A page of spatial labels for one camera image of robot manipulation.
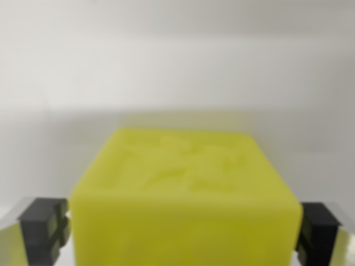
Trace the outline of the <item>black silver gripper left finger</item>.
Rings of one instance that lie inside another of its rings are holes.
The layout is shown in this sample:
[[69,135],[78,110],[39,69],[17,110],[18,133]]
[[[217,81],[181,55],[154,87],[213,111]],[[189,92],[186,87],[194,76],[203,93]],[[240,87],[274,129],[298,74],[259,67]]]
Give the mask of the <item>black silver gripper left finger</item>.
[[25,197],[1,217],[1,265],[55,265],[70,237],[66,198]]

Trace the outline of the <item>black silver gripper right finger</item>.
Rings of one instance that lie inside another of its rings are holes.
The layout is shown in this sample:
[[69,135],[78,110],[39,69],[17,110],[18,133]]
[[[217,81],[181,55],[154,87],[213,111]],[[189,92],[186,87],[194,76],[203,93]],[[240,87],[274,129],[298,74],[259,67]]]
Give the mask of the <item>black silver gripper right finger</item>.
[[354,265],[354,220],[334,202],[302,202],[300,265]]

